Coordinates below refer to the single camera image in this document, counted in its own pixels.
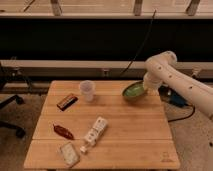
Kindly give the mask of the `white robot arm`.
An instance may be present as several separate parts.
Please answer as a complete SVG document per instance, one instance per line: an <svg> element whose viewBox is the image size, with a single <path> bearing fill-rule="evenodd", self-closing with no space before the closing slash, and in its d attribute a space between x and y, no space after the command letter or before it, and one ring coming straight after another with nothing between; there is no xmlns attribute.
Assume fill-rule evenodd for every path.
<svg viewBox="0 0 213 171"><path fill-rule="evenodd" d="M213 121L213 88L177 71L174 68L176 63L177 57L172 51L149 57L145 61L147 72L143 78L143 87L158 89L166 83Z"/></svg>

